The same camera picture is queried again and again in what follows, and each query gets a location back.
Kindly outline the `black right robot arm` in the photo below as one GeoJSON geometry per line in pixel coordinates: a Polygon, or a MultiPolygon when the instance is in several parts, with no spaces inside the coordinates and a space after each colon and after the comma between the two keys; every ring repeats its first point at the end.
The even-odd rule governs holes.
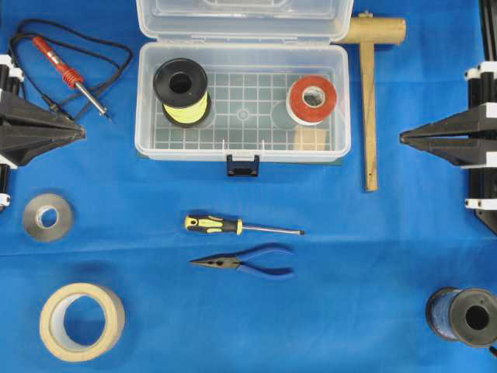
{"type": "Polygon", "coordinates": [[[485,60],[467,70],[468,109],[399,135],[399,141],[467,169],[464,204],[481,218],[496,212],[496,2],[479,3],[485,60]]]}

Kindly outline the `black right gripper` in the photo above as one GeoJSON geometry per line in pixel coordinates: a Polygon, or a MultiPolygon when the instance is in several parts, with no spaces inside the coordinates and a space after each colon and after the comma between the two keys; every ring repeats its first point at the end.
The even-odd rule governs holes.
{"type": "Polygon", "coordinates": [[[465,207],[473,210],[496,209],[496,130],[475,138],[455,137],[480,133],[487,118],[486,106],[491,103],[491,119],[496,121],[496,62],[484,61],[464,74],[467,81],[468,108],[461,113],[400,133],[402,144],[447,160],[469,170],[469,197],[465,207]],[[487,141],[491,142],[487,150],[487,141]]]}

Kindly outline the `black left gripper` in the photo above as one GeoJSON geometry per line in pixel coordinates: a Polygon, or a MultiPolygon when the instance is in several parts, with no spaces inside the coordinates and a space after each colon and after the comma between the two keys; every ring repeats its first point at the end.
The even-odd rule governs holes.
{"type": "Polygon", "coordinates": [[[9,54],[1,55],[1,118],[9,123],[70,131],[1,131],[1,211],[10,205],[11,168],[26,166],[38,155],[86,137],[82,126],[18,97],[24,74],[9,54]]]}

